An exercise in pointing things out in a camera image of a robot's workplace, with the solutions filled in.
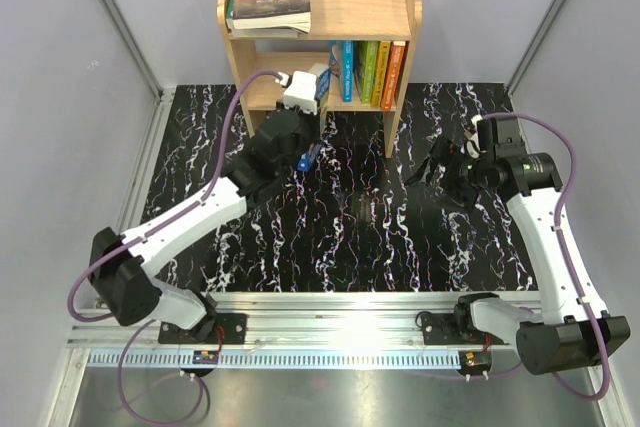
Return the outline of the blue 91-Storey Treehouse book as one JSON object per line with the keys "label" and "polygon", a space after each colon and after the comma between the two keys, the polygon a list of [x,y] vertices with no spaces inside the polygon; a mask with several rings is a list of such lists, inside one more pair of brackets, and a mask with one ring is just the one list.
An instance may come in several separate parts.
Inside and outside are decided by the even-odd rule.
{"label": "blue 91-Storey Treehouse book", "polygon": [[331,84],[331,69],[327,63],[315,63],[308,72],[296,72],[295,81],[301,88],[301,109],[316,120],[312,128],[314,141],[298,161],[297,170],[308,172],[313,167],[319,151],[327,123],[328,99]]}

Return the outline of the purple 52-Storey Treehouse book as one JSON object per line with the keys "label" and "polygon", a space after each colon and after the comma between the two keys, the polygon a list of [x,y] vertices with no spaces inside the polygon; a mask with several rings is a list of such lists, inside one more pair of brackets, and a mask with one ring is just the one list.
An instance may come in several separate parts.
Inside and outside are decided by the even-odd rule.
{"label": "purple 52-Storey Treehouse book", "polygon": [[291,28],[258,28],[258,29],[235,29],[230,30],[234,38],[251,39],[297,39],[300,33]]}

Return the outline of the orange 78-Storey Treehouse book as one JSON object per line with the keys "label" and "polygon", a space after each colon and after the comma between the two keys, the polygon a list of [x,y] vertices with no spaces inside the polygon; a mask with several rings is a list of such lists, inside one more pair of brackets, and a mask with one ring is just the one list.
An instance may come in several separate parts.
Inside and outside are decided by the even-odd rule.
{"label": "orange 78-Storey Treehouse book", "polygon": [[402,70],[405,48],[405,41],[393,41],[391,43],[380,105],[382,111],[390,111],[392,108],[396,87]]}

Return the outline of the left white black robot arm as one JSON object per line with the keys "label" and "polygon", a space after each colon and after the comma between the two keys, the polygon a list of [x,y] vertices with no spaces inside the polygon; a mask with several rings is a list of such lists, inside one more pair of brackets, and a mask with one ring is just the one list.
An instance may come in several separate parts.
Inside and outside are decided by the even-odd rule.
{"label": "left white black robot arm", "polygon": [[319,143],[325,124],[323,114],[274,111],[207,187],[122,234],[111,228],[97,233],[89,281],[115,320],[122,326],[159,320],[194,344],[209,341],[215,332],[215,301],[159,280],[159,271],[213,230],[278,194],[303,154]]}

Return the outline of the light blue Treehouse book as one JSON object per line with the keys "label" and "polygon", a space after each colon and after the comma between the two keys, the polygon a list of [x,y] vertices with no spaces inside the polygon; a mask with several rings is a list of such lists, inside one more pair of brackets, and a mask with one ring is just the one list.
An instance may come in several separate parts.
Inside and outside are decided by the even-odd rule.
{"label": "light blue Treehouse book", "polygon": [[353,97],[354,42],[335,40],[330,42],[330,67],[340,85],[341,99],[350,103]]}

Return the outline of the green 65-Storey Treehouse book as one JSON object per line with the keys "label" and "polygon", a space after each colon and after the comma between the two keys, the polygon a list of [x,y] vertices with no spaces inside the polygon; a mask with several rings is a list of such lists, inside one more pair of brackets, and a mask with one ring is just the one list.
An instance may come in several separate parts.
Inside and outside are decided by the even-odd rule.
{"label": "green 65-Storey Treehouse book", "polygon": [[360,101],[369,104],[373,93],[379,42],[361,41],[356,51],[356,81]]}

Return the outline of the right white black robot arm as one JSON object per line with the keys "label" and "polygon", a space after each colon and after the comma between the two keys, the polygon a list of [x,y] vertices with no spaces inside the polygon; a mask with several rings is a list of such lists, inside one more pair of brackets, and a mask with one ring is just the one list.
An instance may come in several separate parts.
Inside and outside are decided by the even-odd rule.
{"label": "right white black robot arm", "polygon": [[541,296],[533,314],[499,295],[460,297],[453,332],[465,344],[484,336],[515,348],[534,375],[606,367],[630,337],[627,319],[610,314],[585,268],[566,212],[572,182],[563,182],[553,158],[528,151],[519,114],[489,114],[475,122],[475,150],[437,137],[407,185],[428,184],[441,170],[441,187],[453,204],[475,206],[483,191],[505,204],[522,236]]}

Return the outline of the blue back-cover Treehouse book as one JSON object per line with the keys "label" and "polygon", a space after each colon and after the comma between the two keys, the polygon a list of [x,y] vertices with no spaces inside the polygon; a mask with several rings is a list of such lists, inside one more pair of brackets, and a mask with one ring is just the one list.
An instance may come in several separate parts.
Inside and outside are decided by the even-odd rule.
{"label": "blue back-cover Treehouse book", "polygon": [[371,96],[371,106],[374,108],[378,108],[381,106],[390,49],[390,41],[379,42],[375,66],[374,85]]}

